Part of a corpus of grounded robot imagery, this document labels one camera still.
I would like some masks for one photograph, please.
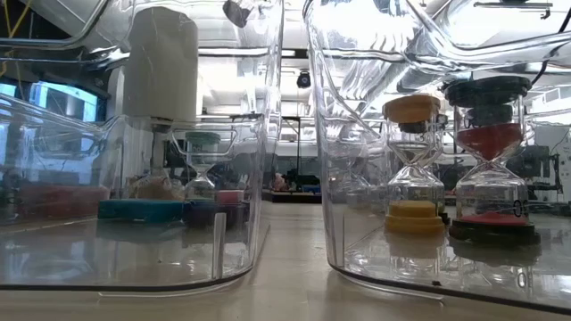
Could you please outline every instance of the red sand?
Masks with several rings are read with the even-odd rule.
[[[482,128],[465,129],[458,132],[460,145],[477,152],[491,161],[513,144],[523,140],[519,124],[500,124]]]
[[[470,215],[462,217],[460,220],[470,223],[482,223],[501,226],[524,226],[527,225],[525,218],[518,218],[513,215],[500,214],[498,212],[488,211],[484,214]]]

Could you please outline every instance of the transparent container wall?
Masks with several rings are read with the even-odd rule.
[[[169,291],[248,272],[283,4],[9,5],[0,286]]]
[[[546,95],[553,90],[550,88],[566,84],[557,77],[553,64],[569,65],[571,34],[562,26],[568,4],[551,4],[532,7],[507,1],[455,0],[306,3],[321,176],[327,178],[322,181],[327,259],[334,269],[381,289],[389,285],[401,287],[403,292],[430,292],[435,298],[456,295],[569,313],[565,281],[571,273],[569,241],[565,236],[555,241],[554,235],[566,235],[569,230],[567,214],[562,214],[568,211],[564,209],[568,209],[569,200],[562,191],[571,183],[559,174],[554,178],[554,172],[562,170],[560,161],[567,157],[563,146],[567,146],[571,122],[555,120],[555,115],[569,113],[563,100],[547,110],[549,114],[542,114],[542,105],[553,99]],[[497,16],[509,20],[489,18]],[[519,23],[509,23],[512,18]],[[367,28],[356,27],[364,21],[370,22]],[[389,148],[383,106],[401,96],[432,95],[443,102],[440,113],[448,119],[442,123],[444,153],[435,156],[433,166],[434,176],[451,185],[446,190],[448,206],[439,204],[439,210],[454,220],[454,186],[476,165],[476,158],[455,144],[454,128],[460,115],[445,102],[443,89],[502,75],[532,80],[542,61],[553,55],[557,58],[547,63],[543,76],[533,81],[535,86],[524,95],[529,107],[522,123],[522,144],[533,145],[529,147],[537,152],[520,155],[517,148],[508,161],[520,161],[509,165],[509,171],[518,169],[518,173],[527,171],[524,164],[530,161],[550,167],[550,172],[541,170],[543,177],[525,177],[528,191],[534,189],[537,195],[529,218],[539,243],[514,244],[505,239],[475,243],[450,237],[448,227],[440,235],[387,233],[385,211],[373,211],[367,204],[352,206],[355,202],[350,202],[349,195],[362,200],[365,193],[369,197],[374,193],[375,199],[388,201],[386,187],[403,166]],[[555,159],[559,165],[552,166]],[[554,186],[559,192],[547,191]],[[405,210],[403,215],[419,218],[418,210]]]

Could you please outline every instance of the black hourglass cap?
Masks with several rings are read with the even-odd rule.
[[[513,102],[520,95],[526,96],[531,87],[528,78],[497,76],[450,85],[444,95],[453,106],[476,108]]]

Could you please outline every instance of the white paper roll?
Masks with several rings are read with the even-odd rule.
[[[198,28],[185,14],[163,7],[135,16],[128,36],[123,113],[172,120],[196,119]]]

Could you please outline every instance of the sand timer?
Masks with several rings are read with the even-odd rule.
[[[186,184],[189,200],[214,201],[216,186],[208,171],[216,165],[220,135],[209,131],[186,132],[186,163],[196,171],[196,177]]]
[[[478,163],[456,185],[450,235],[475,243],[538,243],[529,223],[525,181],[503,163],[524,137],[522,98],[527,78],[499,76],[445,89],[455,109],[457,144]]]
[[[434,161],[427,155],[441,146],[435,134],[439,109],[439,100],[429,95],[401,97],[385,104],[388,145],[404,163],[388,184],[385,228],[389,232],[423,235],[444,230],[434,199],[434,190],[442,182],[424,169],[428,161]]]

